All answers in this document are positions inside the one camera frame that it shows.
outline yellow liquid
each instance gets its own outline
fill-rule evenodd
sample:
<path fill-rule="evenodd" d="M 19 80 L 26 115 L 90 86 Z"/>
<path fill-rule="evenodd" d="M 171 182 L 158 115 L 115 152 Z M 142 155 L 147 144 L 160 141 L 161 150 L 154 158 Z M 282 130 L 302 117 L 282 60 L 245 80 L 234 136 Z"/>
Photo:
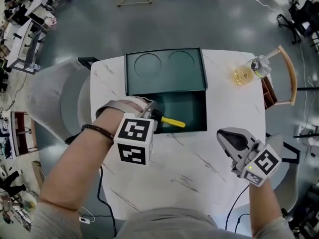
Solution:
<path fill-rule="evenodd" d="M 235 71 L 231 74 L 231 81 L 237 85 L 246 85 L 253 81 L 254 79 L 254 72 L 248 66 L 241 66 L 238 67 Z"/>

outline circular indentation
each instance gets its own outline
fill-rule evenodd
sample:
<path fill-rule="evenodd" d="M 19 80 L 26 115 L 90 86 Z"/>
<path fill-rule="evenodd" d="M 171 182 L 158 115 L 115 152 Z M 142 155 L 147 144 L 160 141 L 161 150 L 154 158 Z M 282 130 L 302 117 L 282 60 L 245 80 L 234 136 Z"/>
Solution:
<path fill-rule="evenodd" d="M 195 62 L 193 57 L 185 51 L 176 51 L 168 58 L 168 63 L 172 68 L 176 68 L 180 73 L 193 69 Z"/>
<path fill-rule="evenodd" d="M 135 72 L 141 78 L 152 78 L 161 70 L 161 61 L 154 54 L 143 54 L 134 65 Z"/>

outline yellow screwdriver handle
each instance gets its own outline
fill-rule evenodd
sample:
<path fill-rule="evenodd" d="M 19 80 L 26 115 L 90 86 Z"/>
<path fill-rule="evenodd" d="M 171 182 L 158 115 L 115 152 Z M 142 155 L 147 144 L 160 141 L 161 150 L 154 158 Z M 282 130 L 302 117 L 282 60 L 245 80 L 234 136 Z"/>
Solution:
<path fill-rule="evenodd" d="M 181 121 L 178 121 L 178 120 L 174 120 L 174 119 L 169 119 L 169 118 L 166 118 L 166 117 L 161 117 L 161 122 L 164 122 L 164 123 L 168 123 L 168 124 L 171 124 L 171 125 L 175 125 L 175 126 L 178 126 L 178 127 L 185 127 L 186 124 L 184 122 L 181 122 Z"/>

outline gray floor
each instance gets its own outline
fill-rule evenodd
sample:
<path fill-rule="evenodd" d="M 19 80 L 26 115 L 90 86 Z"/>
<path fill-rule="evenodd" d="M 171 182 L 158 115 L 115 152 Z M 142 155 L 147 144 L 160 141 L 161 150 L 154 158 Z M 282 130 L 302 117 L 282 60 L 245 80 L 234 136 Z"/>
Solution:
<path fill-rule="evenodd" d="M 102 60 L 131 52 L 182 47 L 236 50 L 259 55 L 282 45 L 297 71 L 298 86 L 303 87 L 300 47 L 291 44 L 292 34 L 287 29 L 280 29 L 276 21 L 281 12 L 289 16 L 289 5 L 286 0 L 260 1 L 276 11 L 272 12 L 254 0 L 153 0 L 152 4 L 120 8 L 115 0 L 72 0 L 58 9 L 57 28 L 47 35 L 40 64 L 45 68 L 70 57 L 94 56 Z M 319 56 L 313 47 L 310 48 L 311 43 L 308 39 L 302 42 L 306 78 L 310 76 L 317 85 Z M 289 98 L 290 80 L 283 59 L 280 56 L 273 58 L 271 66 L 277 98 Z M 313 93 L 309 93 L 307 107 L 312 98 Z M 306 159 L 307 147 L 292 137 L 296 125 L 305 125 L 304 105 L 305 93 L 299 92 L 294 106 L 276 106 L 266 111 L 267 132 L 282 133 L 285 142 L 302 151 L 300 196 L 319 178 L 317 159 Z M 316 99 L 310 114 L 310 126 L 316 124 L 318 110 Z M 38 127 L 36 135 L 41 149 L 40 158 L 50 155 L 57 160 L 65 146 L 43 128 Z M 50 167 L 44 167 L 45 173 L 49 170 Z M 85 206 L 96 215 L 108 214 L 107 209 L 96 200 L 97 184 L 98 175 Z M 234 211 L 230 230 L 234 229 L 239 215 L 247 211 L 248 206 Z M 219 226 L 223 227 L 225 216 L 217 219 Z M 249 233 L 248 220 L 248 217 L 243 218 L 238 229 L 240 233 Z M 99 218 L 96 223 L 82 225 L 82 228 L 84 238 L 107 238 L 112 234 L 109 218 Z"/>

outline black office chair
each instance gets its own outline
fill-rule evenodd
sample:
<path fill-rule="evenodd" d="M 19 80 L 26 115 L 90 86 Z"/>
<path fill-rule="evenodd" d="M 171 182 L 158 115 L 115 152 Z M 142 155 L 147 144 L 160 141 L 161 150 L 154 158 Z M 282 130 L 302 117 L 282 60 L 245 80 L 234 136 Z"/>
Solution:
<path fill-rule="evenodd" d="M 279 27 L 287 27 L 293 33 L 294 40 L 292 41 L 292 44 L 301 42 L 301 38 L 297 31 L 305 36 L 306 29 L 304 28 L 303 23 L 309 22 L 312 33 L 319 30 L 319 2 L 312 3 L 310 0 L 307 0 L 301 9 L 296 7 L 297 4 L 299 4 L 297 0 L 293 1 L 292 6 L 288 10 L 293 21 L 287 20 L 282 14 L 277 16 Z M 280 23 L 279 19 L 281 17 L 287 24 Z"/>

